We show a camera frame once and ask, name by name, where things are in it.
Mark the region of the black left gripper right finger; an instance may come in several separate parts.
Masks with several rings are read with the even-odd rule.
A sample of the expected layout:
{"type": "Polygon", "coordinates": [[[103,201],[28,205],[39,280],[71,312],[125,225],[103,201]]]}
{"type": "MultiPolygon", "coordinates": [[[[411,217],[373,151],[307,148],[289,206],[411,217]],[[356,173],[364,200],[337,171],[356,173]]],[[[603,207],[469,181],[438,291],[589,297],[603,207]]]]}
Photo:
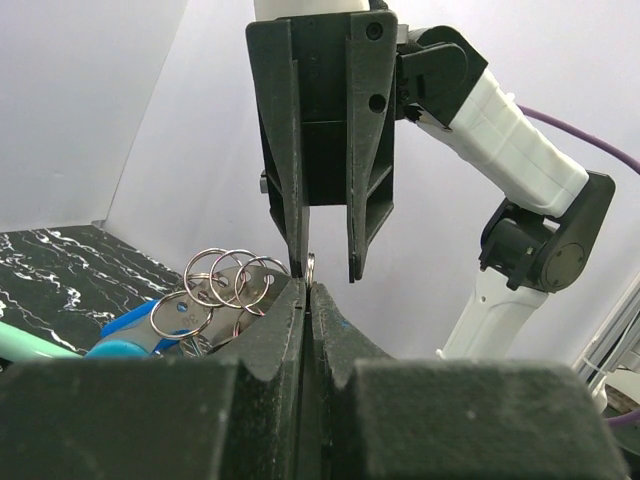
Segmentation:
{"type": "Polygon", "coordinates": [[[308,304],[327,479],[621,479],[583,383],[558,363],[398,360],[315,284],[308,304]]]}

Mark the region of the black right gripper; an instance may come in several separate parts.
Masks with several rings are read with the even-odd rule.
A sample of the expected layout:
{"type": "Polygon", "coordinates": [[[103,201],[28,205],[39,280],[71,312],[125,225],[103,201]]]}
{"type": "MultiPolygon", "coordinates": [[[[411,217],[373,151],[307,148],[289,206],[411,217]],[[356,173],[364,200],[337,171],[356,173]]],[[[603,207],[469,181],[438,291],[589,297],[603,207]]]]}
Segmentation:
{"type": "Polygon", "coordinates": [[[391,11],[372,10],[246,28],[294,277],[306,273],[309,206],[346,203],[352,283],[393,210],[397,27],[391,11]]]}

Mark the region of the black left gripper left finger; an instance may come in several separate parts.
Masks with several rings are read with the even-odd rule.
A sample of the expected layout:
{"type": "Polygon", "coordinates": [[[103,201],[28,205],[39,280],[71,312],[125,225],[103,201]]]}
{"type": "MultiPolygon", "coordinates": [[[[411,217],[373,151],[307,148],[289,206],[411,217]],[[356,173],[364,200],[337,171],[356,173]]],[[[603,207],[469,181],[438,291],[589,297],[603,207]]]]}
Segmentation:
{"type": "Polygon", "coordinates": [[[23,362],[1,376],[5,479],[292,479],[306,286],[200,359],[23,362]]]}

